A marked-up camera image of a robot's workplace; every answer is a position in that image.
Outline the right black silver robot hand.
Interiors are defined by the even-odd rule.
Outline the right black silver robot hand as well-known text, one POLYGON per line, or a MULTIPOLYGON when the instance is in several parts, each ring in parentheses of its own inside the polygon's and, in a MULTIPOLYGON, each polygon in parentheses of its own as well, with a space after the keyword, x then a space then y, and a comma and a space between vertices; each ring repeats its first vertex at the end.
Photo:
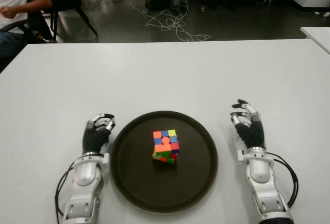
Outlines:
POLYGON ((230 120, 234 124, 237 134, 245 143, 247 149, 259 147, 266 149, 265 134, 259 112, 245 100, 238 99, 232 105, 234 109, 244 109, 230 114, 230 120))

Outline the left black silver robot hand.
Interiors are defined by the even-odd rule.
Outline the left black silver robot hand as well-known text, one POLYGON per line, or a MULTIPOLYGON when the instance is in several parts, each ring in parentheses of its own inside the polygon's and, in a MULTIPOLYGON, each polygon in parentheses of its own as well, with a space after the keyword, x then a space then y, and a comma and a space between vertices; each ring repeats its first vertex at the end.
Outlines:
POLYGON ((100 153, 115 125, 114 115, 108 113, 97 114, 89 119, 82 137, 82 153, 100 153))

